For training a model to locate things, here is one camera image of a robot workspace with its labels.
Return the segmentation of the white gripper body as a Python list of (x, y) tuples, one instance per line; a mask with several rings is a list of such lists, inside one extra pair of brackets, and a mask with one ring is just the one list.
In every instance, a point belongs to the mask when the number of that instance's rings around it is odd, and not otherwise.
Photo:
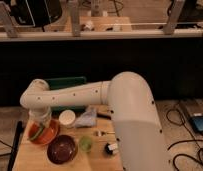
[(34, 123), (48, 128), (52, 119), (52, 111), (50, 107), (33, 109), (29, 111), (29, 116)]

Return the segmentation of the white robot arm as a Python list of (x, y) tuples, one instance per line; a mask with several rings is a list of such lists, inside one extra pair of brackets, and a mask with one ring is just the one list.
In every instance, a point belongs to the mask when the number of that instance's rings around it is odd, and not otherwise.
[(33, 116), (46, 116), (52, 107), (106, 104), (125, 171), (173, 171), (153, 94), (137, 73), (121, 72), (110, 81), (58, 90), (35, 79), (20, 104)]

